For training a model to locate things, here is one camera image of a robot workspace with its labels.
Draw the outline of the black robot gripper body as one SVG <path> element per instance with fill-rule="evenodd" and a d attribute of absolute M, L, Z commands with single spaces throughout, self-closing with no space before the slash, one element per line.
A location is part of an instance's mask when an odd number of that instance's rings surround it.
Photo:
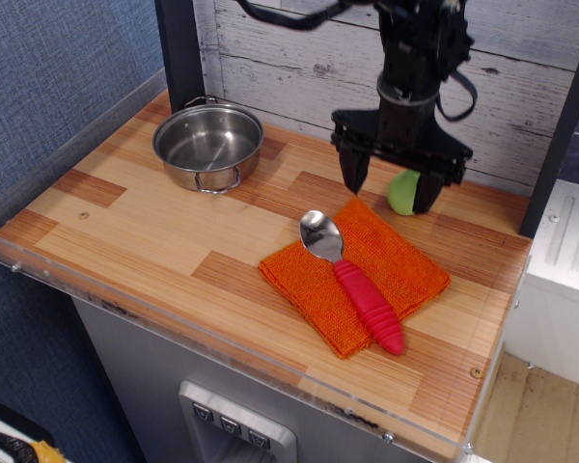
<path fill-rule="evenodd" d="M 444 184 L 461 183 L 473 152 L 445 132 L 435 119 L 440 83 L 421 93 L 377 83 L 376 109 L 336 110 L 331 143 L 339 152 L 349 148 L 376 156 L 421 174 L 441 177 Z"/>

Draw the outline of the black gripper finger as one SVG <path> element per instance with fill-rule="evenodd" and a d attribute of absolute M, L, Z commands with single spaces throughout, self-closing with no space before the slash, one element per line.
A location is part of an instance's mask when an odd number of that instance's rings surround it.
<path fill-rule="evenodd" d="M 444 181 L 441 177 L 420 174 L 416 184 L 413 212 L 427 213 L 437 200 Z"/>
<path fill-rule="evenodd" d="M 339 161 L 345 186 L 353 194 L 357 194 L 368 175 L 370 157 L 356 150 L 341 148 Z"/>

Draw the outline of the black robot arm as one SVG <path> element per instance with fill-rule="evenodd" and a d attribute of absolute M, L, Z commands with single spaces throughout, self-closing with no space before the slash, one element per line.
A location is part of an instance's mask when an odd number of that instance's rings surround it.
<path fill-rule="evenodd" d="M 374 110 L 337 110 L 332 144 L 345 186 L 358 193 L 370 161 L 403 167 L 389 184 L 388 202 L 399 215 L 428 212 L 442 189 L 463 181 L 472 150 L 445 132 L 440 86 L 453 79 L 471 99 L 478 92 L 458 71 L 474 41 L 462 1 L 374 1 L 384 51 Z"/>

